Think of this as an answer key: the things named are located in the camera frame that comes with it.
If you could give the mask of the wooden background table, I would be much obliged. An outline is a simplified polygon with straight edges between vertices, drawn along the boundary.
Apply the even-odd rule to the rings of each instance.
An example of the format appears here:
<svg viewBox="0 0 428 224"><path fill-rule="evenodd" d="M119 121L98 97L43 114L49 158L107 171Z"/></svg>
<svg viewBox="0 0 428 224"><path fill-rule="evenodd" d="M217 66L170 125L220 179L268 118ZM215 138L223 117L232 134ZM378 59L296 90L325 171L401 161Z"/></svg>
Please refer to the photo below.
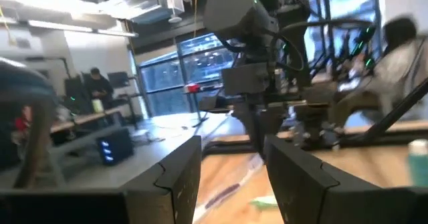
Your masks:
<svg viewBox="0 0 428 224"><path fill-rule="evenodd" d="M106 117L111 114L120 113L119 108L112 108L105 110L104 112L94 113L94 114L88 114L88 115L82 115L82 116L76 116L75 118L72 118L71 120L67 120L65 122L56 122L51 126L50 132L58 132L65 129L73 128L77 125L81 125L83 123L98 120L103 117Z"/></svg>

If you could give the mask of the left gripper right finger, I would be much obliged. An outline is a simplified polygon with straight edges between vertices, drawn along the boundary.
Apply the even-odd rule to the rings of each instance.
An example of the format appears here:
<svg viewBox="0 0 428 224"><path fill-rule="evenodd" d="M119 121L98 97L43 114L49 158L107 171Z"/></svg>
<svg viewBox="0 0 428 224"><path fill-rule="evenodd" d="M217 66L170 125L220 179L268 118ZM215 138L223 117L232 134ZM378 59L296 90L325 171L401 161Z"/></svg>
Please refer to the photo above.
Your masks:
<svg viewBox="0 0 428 224"><path fill-rule="evenodd" d="M428 224L428 187L378 187L273 135L265 159L285 224Z"/></svg>

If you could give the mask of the purple white toothbrush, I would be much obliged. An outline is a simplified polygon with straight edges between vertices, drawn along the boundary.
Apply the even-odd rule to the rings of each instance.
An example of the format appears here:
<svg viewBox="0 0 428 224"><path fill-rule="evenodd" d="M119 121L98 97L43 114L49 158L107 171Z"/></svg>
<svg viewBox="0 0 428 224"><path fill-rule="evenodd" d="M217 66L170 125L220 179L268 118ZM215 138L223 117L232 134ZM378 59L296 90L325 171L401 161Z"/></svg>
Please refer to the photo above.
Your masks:
<svg viewBox="0 0 428 224"><path fill-rule="evenodd" d="M204 218L204 216L206 216L206 214L208 214L212 208L222 204L222 202L224 202L227 198L238 192L238 190L242 188L252 178L252 176L262 168L262 166L262 159L258 155L253 155L247 161L244 168L245 174L240 181L226 186L212 195L207 201L197 206L193 215L192 224L198 224L198 222L200 222L200 220L202 220L202 218Z"/></svg>

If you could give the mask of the ceiling light bar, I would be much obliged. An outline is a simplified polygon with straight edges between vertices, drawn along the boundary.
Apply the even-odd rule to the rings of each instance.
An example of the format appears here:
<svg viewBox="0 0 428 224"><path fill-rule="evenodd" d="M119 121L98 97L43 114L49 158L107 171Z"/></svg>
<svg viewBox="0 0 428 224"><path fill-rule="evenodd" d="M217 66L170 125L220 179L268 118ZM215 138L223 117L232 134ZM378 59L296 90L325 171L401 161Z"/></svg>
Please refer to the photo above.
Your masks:
<svg viewBox="0 0 428 224"><path fill-rule="evenodd" d="M76 26L76 25L65 25L65 24L61 24L61 23L51 23L51 22L36 21L36 20L28 20L27 23L31 27L38 27L38 28L44 28L44 29L95 33L95 34L112 35L112 36L119 36L119 37L138 37L138 34L135 32L123 32L123 31L111 31L111 30L105 30L105 29L93 29L90 27L81 27L81 26Z"/></svg>

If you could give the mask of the dark box blue lights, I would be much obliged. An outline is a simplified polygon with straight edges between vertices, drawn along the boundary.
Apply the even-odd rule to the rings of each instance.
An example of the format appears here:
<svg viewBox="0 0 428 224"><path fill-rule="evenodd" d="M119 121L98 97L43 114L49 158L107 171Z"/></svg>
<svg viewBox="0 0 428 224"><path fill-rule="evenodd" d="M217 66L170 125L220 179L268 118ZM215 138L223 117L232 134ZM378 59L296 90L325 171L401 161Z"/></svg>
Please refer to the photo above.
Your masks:
<svg viewBox="0 0 428 224"><path fill-rule="evenodd" d="M127 128L120 128L96 139L102 164L114 166L134 154L134 146Z"/></svg>

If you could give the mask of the ceiling air duct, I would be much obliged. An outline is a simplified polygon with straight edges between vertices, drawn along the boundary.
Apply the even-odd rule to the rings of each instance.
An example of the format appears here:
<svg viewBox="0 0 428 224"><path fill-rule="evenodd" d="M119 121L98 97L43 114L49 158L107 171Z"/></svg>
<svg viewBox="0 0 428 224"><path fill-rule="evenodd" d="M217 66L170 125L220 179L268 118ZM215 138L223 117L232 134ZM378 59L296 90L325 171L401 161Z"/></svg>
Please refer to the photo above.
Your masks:
<svg viewBox="0 0 428 224"><path fill-rule="evenodd" d="M108 0L98 6L103 14L142 24L178 17L185 12L183 0Z"/></svg>

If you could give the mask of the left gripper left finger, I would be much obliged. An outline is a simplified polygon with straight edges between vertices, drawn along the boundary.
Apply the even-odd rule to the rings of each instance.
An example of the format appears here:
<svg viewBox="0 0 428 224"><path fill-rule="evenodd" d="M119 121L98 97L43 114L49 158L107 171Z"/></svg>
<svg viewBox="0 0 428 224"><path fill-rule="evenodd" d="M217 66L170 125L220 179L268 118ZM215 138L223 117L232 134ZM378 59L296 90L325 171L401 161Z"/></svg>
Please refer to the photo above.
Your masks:
<svg viewBox="0 0 428 224"><path fill-rule="evenodd" d="M1 191L0 224L192 224L201 137L117 189Z"/></svg>

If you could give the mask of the dark background monitor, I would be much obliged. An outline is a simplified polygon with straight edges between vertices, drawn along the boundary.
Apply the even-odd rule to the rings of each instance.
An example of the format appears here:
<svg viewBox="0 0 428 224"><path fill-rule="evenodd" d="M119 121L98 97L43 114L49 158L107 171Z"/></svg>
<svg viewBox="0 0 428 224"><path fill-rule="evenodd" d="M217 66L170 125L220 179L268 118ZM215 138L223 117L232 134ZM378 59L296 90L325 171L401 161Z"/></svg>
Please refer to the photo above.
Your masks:
<svg viewBox="0 0 428 224"><path fill-rule="evenodd" d="M112 72L108 73L107 76L113 88L125 88L130 85L126 72Z"/></svg>

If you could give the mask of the green white toothbrush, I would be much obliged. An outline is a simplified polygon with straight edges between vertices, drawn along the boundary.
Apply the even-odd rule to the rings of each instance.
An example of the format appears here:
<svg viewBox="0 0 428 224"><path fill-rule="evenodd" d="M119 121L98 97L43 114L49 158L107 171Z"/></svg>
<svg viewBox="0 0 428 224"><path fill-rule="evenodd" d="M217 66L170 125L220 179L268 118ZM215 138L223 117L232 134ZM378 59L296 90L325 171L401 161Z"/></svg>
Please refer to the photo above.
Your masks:
<svg viewBox="0 0 428 224"><path fill-rule="evenodd" d="M278 203L274 195L256 197L252 199L249 204L258 209L269 209L278 207Z"/></svg>

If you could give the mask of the teal mouthwash bottle white cap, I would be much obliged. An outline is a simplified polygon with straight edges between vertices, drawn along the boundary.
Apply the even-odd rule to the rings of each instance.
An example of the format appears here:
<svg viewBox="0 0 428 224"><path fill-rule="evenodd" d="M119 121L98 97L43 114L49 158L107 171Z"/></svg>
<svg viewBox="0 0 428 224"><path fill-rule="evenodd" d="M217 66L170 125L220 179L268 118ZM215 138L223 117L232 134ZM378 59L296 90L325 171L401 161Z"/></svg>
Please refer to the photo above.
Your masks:
<svg viewBox="0 0 428 224"><path fill-rule="evenodd" d="M408 143L408 161L411 180L415 186L428 187L428 140Z"/></svg>

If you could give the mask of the large glass window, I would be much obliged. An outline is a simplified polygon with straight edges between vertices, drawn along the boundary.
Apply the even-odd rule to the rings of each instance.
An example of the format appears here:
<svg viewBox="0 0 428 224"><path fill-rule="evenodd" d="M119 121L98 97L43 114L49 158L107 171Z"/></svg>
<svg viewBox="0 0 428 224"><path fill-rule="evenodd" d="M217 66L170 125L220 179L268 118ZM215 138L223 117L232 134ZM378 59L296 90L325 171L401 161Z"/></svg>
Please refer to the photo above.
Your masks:
<svg viewBox="0 0 428 224"><path fill-rule="evenodd" d="M196 112L197 101L216 90L188 94L185 86L220 84L221 70L230 67L235 56L212 33L136 56L148 112L153 116Z"/></svg>

